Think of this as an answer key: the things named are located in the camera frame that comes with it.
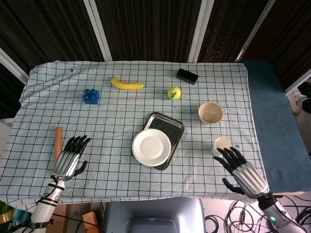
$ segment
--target tennis ball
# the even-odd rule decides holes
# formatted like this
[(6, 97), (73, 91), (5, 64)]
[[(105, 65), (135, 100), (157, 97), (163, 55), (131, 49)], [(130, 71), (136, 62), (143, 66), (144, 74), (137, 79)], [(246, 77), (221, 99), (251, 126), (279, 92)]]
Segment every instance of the tennis ball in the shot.
[(181, 95), (181, 90), (177, 86), (172, 86), (167, 92), (167, 95), (170, 99), (177, 100)]

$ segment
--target black eraser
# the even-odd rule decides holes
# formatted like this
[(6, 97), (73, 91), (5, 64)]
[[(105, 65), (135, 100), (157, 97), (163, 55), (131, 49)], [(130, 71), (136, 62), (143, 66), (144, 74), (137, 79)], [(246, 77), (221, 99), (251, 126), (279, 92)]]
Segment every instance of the black eraser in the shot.
[(198, 76), (196, 74), (193, 74), (193, 73), (186, 71), (184, 69), (179, 69), (176, 76), (178, 79), (185, 81), (185, 82), (188, 82), (192, 85), (195, 84), (196, 80), (198, 79)]

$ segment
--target sneaker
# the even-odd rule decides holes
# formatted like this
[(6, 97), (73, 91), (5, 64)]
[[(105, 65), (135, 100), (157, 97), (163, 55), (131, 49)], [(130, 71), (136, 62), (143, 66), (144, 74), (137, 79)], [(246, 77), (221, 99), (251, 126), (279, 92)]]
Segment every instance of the sneaker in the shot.
[(297, 102), (305, 97), (306, 96), (302, 95), (298, 89), (295, 89), (290, 94), (288, 94), (287, 100), (290, 103), (294, 115), (298, 115), (302, 111), (302, 108), (297, 106)]

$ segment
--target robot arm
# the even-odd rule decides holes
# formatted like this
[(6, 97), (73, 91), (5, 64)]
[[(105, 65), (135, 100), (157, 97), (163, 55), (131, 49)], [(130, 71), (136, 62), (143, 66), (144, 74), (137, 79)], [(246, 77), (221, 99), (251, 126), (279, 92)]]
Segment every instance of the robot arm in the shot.
[(237, 149), (233, 147), (230, 147), (230, 149), (224, 148), (222, 150), (217, 148), (225, 160), (220, 157), (213, 157), (235, 178), (240, 187), (234, 187), (226, 178), (223, 178), (225, 186), (232, 192), (245, 194), (249, 198), (257, 199), (259, 208), (279, 233), (306, 233), (307, 231), (274, 198), (269, 191), (268, 183), (254, 166), (247, 162)]
[(51, 181), (44, 191), (43, 197), (37, 202), (37, 206), (31, 216), (32, 229), (34, 233), (44, 233), (46, 228), (52, 224), (50, 220), (57, 206), (59, 199), (65, 190), (65, 182), (72, 177), (81, 174), (87, 166), (84, 161), (82, 166), (77, 169), (80, 157), (91, 140), (83, 137), (72, 137), (65, 146), (65, 149), (59, 155)]

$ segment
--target blue cloth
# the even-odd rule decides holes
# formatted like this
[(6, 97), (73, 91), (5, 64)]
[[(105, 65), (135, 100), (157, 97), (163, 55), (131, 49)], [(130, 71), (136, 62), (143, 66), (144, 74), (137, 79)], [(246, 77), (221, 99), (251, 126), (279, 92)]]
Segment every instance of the blue cloth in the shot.
[(254, 123), (272, 192), (311, 190), (311, 161), (274, 66), (244, 62)]

